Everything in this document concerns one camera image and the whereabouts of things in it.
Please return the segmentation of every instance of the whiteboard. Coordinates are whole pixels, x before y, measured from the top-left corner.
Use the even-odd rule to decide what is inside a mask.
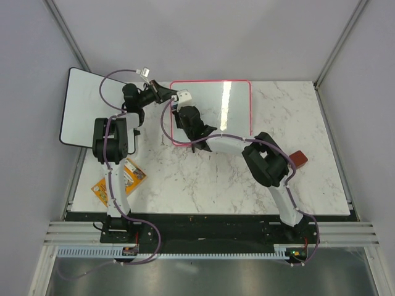
[[[106,105],[99,95],[103,77],[77,68],[69,71],[66,97],[63,109],[60,141],[66,145],[92,148],[94,121],[100,117],[109,118],[120,113]],[[107,79],[102,87],[106,101],[121,108],[123,104],[123,82]],[[128,153],[135,153],[135,135],[128,130]]]
[[[170,88],[189,91],[193,105],[199,110],[205,125],[213,126],[225,134],[241,137],[252,134],[249,81],[174,81]],[[170,118],[172,138],[189,142],[183,129],[176,127],[174,116]]]

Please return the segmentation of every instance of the wire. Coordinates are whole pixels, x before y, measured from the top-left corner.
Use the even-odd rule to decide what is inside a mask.
[[[166,104],[166,106],[164,107],[164,109],[163,109],[163,111],[162,111],[162,114],[161,114],[161,116],[160,116],[160,128],[162,129],[162,132],[164,133],[164,135],[166,136],[166,138],[168,138],[168,139],[171,140],[172,142],[174,142],[174,143],[176,143],[176,144],[181,144],[181,145],[192,145],[192,144],[195,144],[195,143],[198,143],[198,142],[201,142],[201,141],[205,141],[205,140],[208,140],[208,139],[212,139],[212,138],[226,137],[226,138],[237,139],[237,140],[244,141],[244,142],[256,142],[256,143],[259,143],[259,144],[263,144],[263,145],[265,145],[265,146],[268,146],[269,148],[272,148],[273,150],[276,150],[279,154],[281,154],[281,155],[286,159],[286,161],[291,165],[291,168],[292,168],[292,173],[291,173],[291,175],[290,175],[290,176],[285,180],[285,182],[284,182],[285,187],[286,187],[286,190],[287,190],[287,193],[288,193],[288,195],[289,195],[289,199],[291,200],[291,203],[292,203],[293,207],[295,208],[295,210],[296,210],[297,212],[299,212],[300,214],[302,214],[302,215],[304,215],[304,216],[307,216],[307,217],[309,217],[310,219],[313,220],[313,222],[314,222],[314,224],[315,224],[316,232],[317,232],[317,233],[315,234],[315,235],[317,236],[317,242],[316,242],[316,244],[315,244],[314,250],[313,250],[311,256],[310,256],[309,258],[307,258],[306,261],[305,261],[304,263],[307,263],[308,261],[310,261],[311,258],[313,258],[313,256],[315,255],[315,253],[316,253],[316,251],[317,251],[317,249],[318,249],[318,245],[319,245],[319,243],[320,243],[320,229],[319,229],[319,227],[318,227],[317,219],[315,219],[315,217],[314,217],[313,215],[308,214],[308,213],[306,213],[306,212],[304,212],[304,211],[302,211],[302,210],[299,209],[299,207],[296,205],[296,202],[295,202],[295,199],[294,199],[294,197],[293,197],[293,195],[292,195],[292,192],[291,192],[291,190],[289,189],[288,182],[289,182],[289,180],[291,180],[291,179],[295,176],[295,174],[296,174],[296,165],[295,165],[295,163],[292,161],[292,159],[291,159],[285,152],[283,152],[280,148],[278,148],[276,145],[273,145],[273,144],[271,144],[271,143],[269,143],[269,142],[262,141],[262,140],[259,140],[259,139],[245,139],[245,138],[242,138],[242,137],[239,137],[239,136],[235,136],[235,135],[233,135],[233,134],[212,134],[212,135],[208,135],[208,136],[206,136],[206,137],[203,137],[203,138],[200,138],[200,139],[198,139],[198,140],[191,141],[191,142],[181,142],[181,141],[177,141],[176,139],[172,138],[171,135],[169,135],[169,134],[166,132],[165,126],[164,126],[165,112],[166,112],[167,108],[170,106],[170,104],[171,104],[173,101],[174,101],[173,99],[170,99],[170,100],[169,100],[169,102],[168,102],[168,103]],[[296,263],[296,264],[294,264],[293,266],[302,266],[304,263]]]
[[[102,228],[99,228],[99,227],[97,227],[97,226],[95,225],[95,223],[94,223],[94,222],[93,222],[93,227],[94,227],[94,228],[96,228],[97,230],[103,231],[103,229],[102,229]]]
[[[301,260],[301,259],[299,259],[298,257],[296,257],[295,255],[292,255],[292,257],[293,257],[294,259],[296,259],[297,261],[299,261],[299,262],[305,263],[306,260],[307,260],[308,257],[309,257],[309,249],[306,249],[306,259],[305,259],[305,260]]]
[[[303,251],[307,250],[307,246],[309,245],[309,240],[307,240],[307,237],[304,237],[304,247],[303,247]]]
[[[108,180],[109,180],[110,197],[111,197],[111,199],[114,201],[114,205],[115,205],[115,207],[117,208],[118,212],[121,214],[122,217],[124,217],[125,219],[127,219],[127,220],[129,220],[129,221],[132,221],[132,222],[140,222],[140,223],[144,223],[144,224],[149,225],[149,226],[152,227],[152,228],[155,230],[155,232],[158,234],[158,245],[157,245],[157,247],[156,247],[154,253],[151,254],[151,256],[149,256],[149,257],[147,257],[147,258],[145,258],[145,259],[143,259],[143,260],[141,260],[141,261],[124,263],[125,265],[140,265],[140,264],[149,263],[149,262],[155,260],[155,256],[158,254],[159,249],[160,249],[160,245],[161,245],[161,243],[162,243],[162,238],[161,238],[161,236],[160,236],[159,229],[156,227],[155,224],[153,224],[153,223],[151,223],[151,222],[149,222],[149,221],[143,220],[143,219],[130,218],[129,216],[127,216],[126,214],[124,214],[124,212],[123,212],[123,211],[121,210],[121,208],[118,206],[117,201],[116,201],[116,199],[115,199],[115,197],[114,197],[114,193],[113,193],[113,190],[112,190],[112,178],[111,178],[112,173],[111,173],[111,166],[110,166],[110,163],[108,162],[107,155],[106,155],[107,140],[108,140],[109,133],[110,133],[110,122],[111,122],[111,120],[113,120],[113,119],[115,119],[115,118],[117,118],[117,117],[120,117],[120,116],[124,116],[124,115],[125,115],[125,113],[121,113],[121,114],[118,114],[118,115],[113,115],[113,116],[111,116],[111,117],[108,119],[107,126],[106,126],[106,132],[105,132],[105,134],[104,134],[103,158],[104,158],[104,163],[107,165],[107,169],[109,170]]]
[[[122,112],[123,112],[124,109],[118,108],[118,107],[116,107],[116,106],[111,105],[110,103],[108,103],[108,102],[106,101],[106,99],[104,98],[103,93],[102,93],[102,87],[103,87],[103,83],[105,82],[105,80],[107,80],[111,75],[113,75],[113,74],[115,74],[115,73],[119,73],[119,72],[133,72],[133,73],[136,73],[136,70],[121,69],[121,70],[117,70],[117,71],[113,71],[113,72],[109,73],[109,74],[108,74],[107,76],[105,76],[105,77],[102,79],[102,81],[100,82],[100,86],[99,86],[99,95],[100,95],[101,99],[103,100],[103,102],[106,103],[108,106],[110,106],[111,108],[113,108],[113,109],[115,109],[115,110],[118,110],[118,111],[122,111]]]

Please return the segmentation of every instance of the red object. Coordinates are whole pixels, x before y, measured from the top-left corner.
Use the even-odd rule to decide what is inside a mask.
[[[181,83],[181,82],[225,82],[225,81],[231,81],[231,82],[246,82],[249,85],[249,135],[252,136],[252,85],[249,80],[245,79],[234,79],[234,80],[175,80],[170,83],[170,89],[172,88],[172,85],[174,83]],[[172,108],[169,108],[170,110],[170,136],[173,137],[173,120],[172,120]],[[190,146],[190,145],[184,145],[184,144],[177,144],[173,142],[173,145],[175,146]]]
[[[289,157],[295,163],[297,169],[303,167],[305,163],[309,160],[307,159],[306,155],[304,155],[303,152],[300,150],[292,153]]]
[[[303,251],[306,251],[307,246],[309,245],[309,241],[307,240],[306,236],[304,237],[304,247],[303,247]]]

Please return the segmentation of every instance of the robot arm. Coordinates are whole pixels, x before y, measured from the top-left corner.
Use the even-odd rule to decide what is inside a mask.
[[[189,140],[196,141],[210,134],[218,133],[216,128],[203,123],[196,107],[185,105],[183,104],[182,107],[177,106],[174,110],[177,111],[180,117],[180,126]],[[261,132],[255,138],[279,148],[277,143],[267,133]],[[243,156],[254,179],[269,189],[280,212],[281,221],[293,227],[303,218],[303,215],[294,208],[285,185],[285,180],[289,175],[287,161],[275,149],[258,142],[246,144],[238,139],[228,137],[209,138],[193,144],[194,148]],[[289,190],[294,197],[294,201],[298,203],[299,199],[296,193],[291,188]]]
[[[124,94],[126,111],[138,115],[138,126],[141,126],[144,122],[143,107],[152,102],[161,104],[172,99],[174,103],[172,104],[172,113],[175,117],[177,128],[182,128],[189,140],[197,141],[218,133],[215,127],[205,125],[201,120],[200,112],[195,106],[192,106],[192,97],[187,90],[176,91],[164,88],[155,80],[152,80],[146,85],[143,91],[140,91],[131,83],[126,84],[122,91]],[[93,154],[102,164],[104,164],[104,159],[102,157],[104,131],[107,124],[106,118],[97,118],[95,122]],[[112,120],[110,124],[110,134],[113,134],[114,137],[107,140],[106,155],[111,165],[112,172],[115,175],[114,180],[112,180],[112,187],[117,188],[114,190],[114,196],[117,196],[117,202],[120,208],[124,213],[129,213],[130,208],[123,183],[122,162],[126,158],[128,151],[126,120],[124,118],[117,118],[116,120]],[[255,138],[269,142],[278,147],[267,133],[260,133]],[[282,222],[289,226],[295,226],[302,219],[302,214],[294,208],[285,186],[285,180],[289,174],[287,161],[275,149],[271,149],[268,146],[256,142],[246,144],[243,141],[226,137],[209,138],[205,141],[199,141],[192,145],[192,149],[193,151],[199,149],[209,152],[224,152],[243,157],[254,179],[259,184],[269,189],[280,212],[280,219]],[[103,168],[105,172],[108,171],[105,165],[103,165]],[[109,191],[110,187],[107,173],[106,184],[107,191]],[[294,200],[298,202],[294,192],[293,196]],[[110,200],[107,213],[111,217],[120,216]]]

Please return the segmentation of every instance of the white cable tray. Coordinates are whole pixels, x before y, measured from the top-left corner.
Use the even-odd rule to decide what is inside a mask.
[[[57,256],[60,258],[147,258],[152,254],[140,253],[138,256],[124,255],[123,247],[100,246],[60,246]],[[274,253],[221,253],[221,254],[159,254],[158,259],[265,259],[285,260],[284,247],[275,247]]]

